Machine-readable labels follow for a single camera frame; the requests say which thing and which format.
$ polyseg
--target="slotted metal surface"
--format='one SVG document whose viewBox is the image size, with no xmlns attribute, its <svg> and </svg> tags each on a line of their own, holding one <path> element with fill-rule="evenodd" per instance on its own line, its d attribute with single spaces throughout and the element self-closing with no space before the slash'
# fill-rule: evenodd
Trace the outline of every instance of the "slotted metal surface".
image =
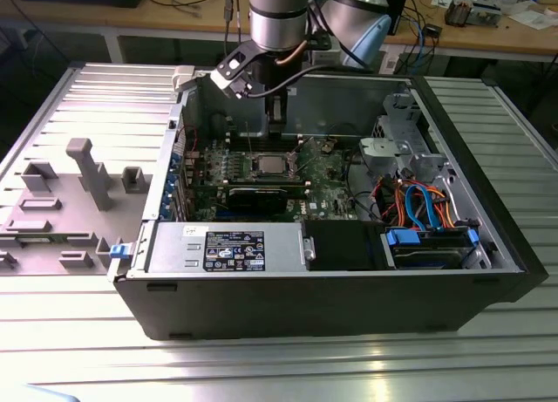
<svg viewBox="0 0 558 402">
<path fill-rule="evenodd" d="M 494 96 L 482 98 L 498 106 Z M 478 140 L 474 145 L 533 145 L 521 133 L 511 144 L 500 136 L 464 136 Z M 490 152 L 488 159 L 500 156 Z M 487 169 L 504 200 L 531 191 L 540 196 L 532 202 L 555 197 L 556 179 L 541 175 L 547 168 L 521 171 L 522 180 L 536 181 L 525 183 L 504 164 Z M 554 190 L 538 188 L 541 182 Z M 556 226 L 547 213 L 519 213 L 524 232 Z M 0 277 L 2 379 L 99 402 L 558 399 L 558 245 L 552 236 L 533 235 L 553 276 L 455 333 L 155 342 L 103 276 Z M 371 313 L 379 305 L 371 302 Z"/>
<path fill-rule="evenodd" d="M 552 252 L 558 247 L 555 152 L 500 89 L 480 80 L 428 78 L 428 83 L 539 258 L 558 263 Z M 478 99 L 485 102 L 479 105 Z"/>
</svg>

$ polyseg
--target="blue cable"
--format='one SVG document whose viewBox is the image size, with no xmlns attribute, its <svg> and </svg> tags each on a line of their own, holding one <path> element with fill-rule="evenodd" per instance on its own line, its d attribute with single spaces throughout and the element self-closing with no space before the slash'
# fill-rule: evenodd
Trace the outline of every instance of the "blue cable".
<svg viewBox="0 0 558 402">
<path fill-rule="evenodd" d="M 438 218 L 436 217 L 436 214 L 434 214 L 432 197 L 428 194 L 428 191 L 423 186 L 413 184 L 412 186 L 407 188 L 407 191 L 405 192 L 405 210 L 407 212 L 407 215 L 409 216 L 409 219 L 414 221 L 415 224 L 420 228 L 420 230 L 426 230 L 425 225 L 423 225 L 422 222 L 417 219 L 412 212 L 411 194 L 412 190 L 414 190 L 415 188 L 419 188 L 423 196 L 425 197 L 426 213 L 428 214 L 428 220 L 430 221 L 430 224 L 433 228 L 438 229 L 440 227 L 440 224 Z"/>
<path fill-rule="evenodd" d="M 415 63 L 412 65 L 412 68 L 411 68 L 411 74 L 413 74 L 417 70 L 417 66 L 420 63 L 420 59 L 422 58 L 422 50 L 425 48 L 425 36 L 422 34 L 422 29 L 420 28 L 420 24 L 417 23 L 417 21 L 413 20 L 410 17 L 405 17 L 405 16 L 401 16 L 401 18 L 404 18 L 405 20 L 408 20 L 411 23 L 413 23 L 415 25 L 415 27 L 417 28 L 417 32 L 419 34 L 418 35 L 418 42 L 420 43 L 420 49 L 418 49 L 417 60 L 415 61 Z"/>
</svg>

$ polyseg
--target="metal frame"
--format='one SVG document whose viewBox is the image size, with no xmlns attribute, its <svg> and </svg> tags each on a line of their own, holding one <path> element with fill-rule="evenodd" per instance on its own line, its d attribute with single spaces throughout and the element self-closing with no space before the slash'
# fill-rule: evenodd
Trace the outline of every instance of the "metal frame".
<svg viewBox="0 0 558 402">
<path fill-rule="evenodd" d="M 210 40 L 222 41 L 224 33 L 212 31 L 180 31 L 180 30 L 164 30 L 164 29 L 141 29 L 134 27 L 120 26 L 99 26 L 88 24 L 61 24 L 37 22 L 37 25 L 44 31 L 60 31 L 70 33 L 87 33 L 97 34 L 105 39 L 106 49 L 108 50 L 111 62 L 125 63 L 126 55 L 120 45 L 120 36 L 135 37 L 160 37 L 174 38 L 182 40 Z M 24 20 L 13 18 L 0 18 L 0 27 L 6 29 L 31 30 L 33 27 Z M 250 40 L 249 34 L 242 34 L 242 41 Z M 412 49 L 411 44 L 382 44 L 381 51 L 385 52 L 380 73 L 393 74 L 397 65 L 399 56 L 408 53 Z M 520 60 L 527 62 L 551 62 L 553 54 L 536 55 L 529 53 L 515 53 L 508 51 L 490 51 L 490 50 L 473 50 L 473 49 L 456 49 L 437 47 L 436 53 L 440 56 L 457 56 L 463 58 L 489 58 L 502 60 Z"/>
</svg>

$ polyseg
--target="regulatory label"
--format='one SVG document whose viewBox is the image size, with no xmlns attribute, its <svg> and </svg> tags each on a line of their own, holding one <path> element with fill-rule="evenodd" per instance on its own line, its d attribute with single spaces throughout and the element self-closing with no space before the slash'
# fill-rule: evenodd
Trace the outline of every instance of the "regulatory label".
<svg viewBox="0 0 558 402">
<path fill-rule="evenodd" d="M 207 232 L 203 269 L 265 271 L 263 232 Z"/>
</svg>

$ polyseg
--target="gray plastic panel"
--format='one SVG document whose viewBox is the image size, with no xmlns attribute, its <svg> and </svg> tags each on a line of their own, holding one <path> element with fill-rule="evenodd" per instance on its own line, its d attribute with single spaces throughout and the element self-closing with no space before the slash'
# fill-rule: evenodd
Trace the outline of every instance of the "gray plastic panel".
<svg viewBox="0 0 558 402">
<path fill-rule="evenodd" d="M 120 176 L 126 167 L 140 167 L 146 181 L 151 180 L 168 114 L 176 102 L 171 85 L 174 69 L 88 64 L 72 72 L 53 96 L 49 112 L 35 122 L 31 137 L 20 140 L 20 152 L 0 180 L 0 224 L 5 228 L 12 221 L 49 221 L 50 233 L 93 232 L 98 240 L 86 247 L 33 242 L 10 248 L 17 264 L 0 269 L 0 276 L 104 274 L 105 256 L 99 260 L 95 253 L 100 238 L 110 246 L 118 238 L 130 242 L 137 237 L 146 193 L 125 194 Z M 135 93 L 139 87 L 146 89 Z M 65 151 L 72 138 L 90 139 L 93 159 L 104 163 L 112 178 L 108 194 L 113 206 L 107 212 L 97 210 L 91 194 L 78 181 L 78 165 Z M 35 160 L 48 162 L 58 175 L 46 180 L 51 192 L 40 198 L 59 199 L 61 208 L 23 210 L 18 206 L 24 199 L 37 198 L 20 177 Z M 87 251 L 92 267 L 65 268 L 58 261 L 62 251 Z"/>
</svg>

